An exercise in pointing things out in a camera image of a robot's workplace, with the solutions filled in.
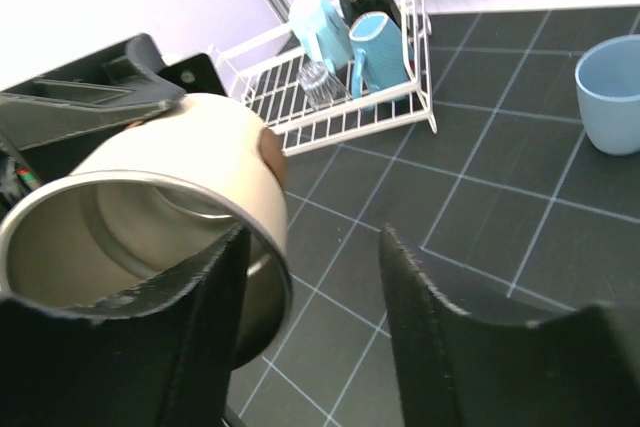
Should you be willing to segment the light blue plastic tumbler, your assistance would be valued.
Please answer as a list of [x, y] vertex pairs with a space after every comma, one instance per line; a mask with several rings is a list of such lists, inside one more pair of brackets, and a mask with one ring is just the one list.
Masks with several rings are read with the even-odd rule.
[[601, 42], [586, 51], [574, 72], [580, 118], [599, 151], [639, 151], [639, 36]]

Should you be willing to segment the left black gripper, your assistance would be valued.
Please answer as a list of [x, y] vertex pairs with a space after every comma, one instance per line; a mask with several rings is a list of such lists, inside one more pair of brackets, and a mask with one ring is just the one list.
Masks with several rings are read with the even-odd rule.
[[140, 33], [1, 91], [3, 184], [24, 193], [60, 179], [102, 142], [188, 93], [225, 94], [210, 57], [166, 64]]

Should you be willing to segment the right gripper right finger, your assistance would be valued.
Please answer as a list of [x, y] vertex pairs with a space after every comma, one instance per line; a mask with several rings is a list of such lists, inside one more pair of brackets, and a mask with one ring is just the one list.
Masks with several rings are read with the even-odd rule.
[[390, 226], [379, 265], [408, 426], [635, 426], [639, 309], [555, 313], [430, 260]]

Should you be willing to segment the blue floral mug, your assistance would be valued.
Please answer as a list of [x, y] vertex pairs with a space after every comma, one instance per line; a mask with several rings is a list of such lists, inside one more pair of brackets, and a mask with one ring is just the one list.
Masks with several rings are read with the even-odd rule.
[[385, 12], [361, 15], [352, 25], [349, 39], [354, 54], [352, 99], [362, 97], [363, 87], [373, 94], [409, 81], [401, 30]]

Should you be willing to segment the small clear glass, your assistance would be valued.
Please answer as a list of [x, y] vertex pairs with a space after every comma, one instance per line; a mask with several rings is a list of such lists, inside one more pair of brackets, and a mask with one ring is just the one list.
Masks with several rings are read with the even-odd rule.
[[341, 104], [350, 94], [340, 79], [323, 62], [309, 61], [297, 74], [297, 82], [315, 111]]

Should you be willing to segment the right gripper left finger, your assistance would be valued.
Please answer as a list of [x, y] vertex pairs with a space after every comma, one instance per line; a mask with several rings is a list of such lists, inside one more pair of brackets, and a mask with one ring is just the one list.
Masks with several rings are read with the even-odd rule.
[[228, 406], [249, 266], [235, 226], [90, 307], [1, 297], [5, 426], [236, 426]]

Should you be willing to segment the metal cup with brown base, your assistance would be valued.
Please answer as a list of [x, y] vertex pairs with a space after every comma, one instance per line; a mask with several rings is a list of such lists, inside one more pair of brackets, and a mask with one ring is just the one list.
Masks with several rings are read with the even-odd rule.
[[28, 194], [1, 224], [1, 288], [39, 304], [88, 306], [204, 249], [234, 223], [251, 232], [234, 364], [277, 337], [292, 304], [286, 159], [251, 109], [214, 94], [104, 141]]

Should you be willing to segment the light blue hexagonal mug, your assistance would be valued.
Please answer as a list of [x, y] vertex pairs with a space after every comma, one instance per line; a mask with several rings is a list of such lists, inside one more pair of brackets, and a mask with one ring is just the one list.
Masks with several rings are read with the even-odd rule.
[[294, 0], [288, 20], [307, 57], [331, 73], [353, 58], [349, 28], [329, 0]]

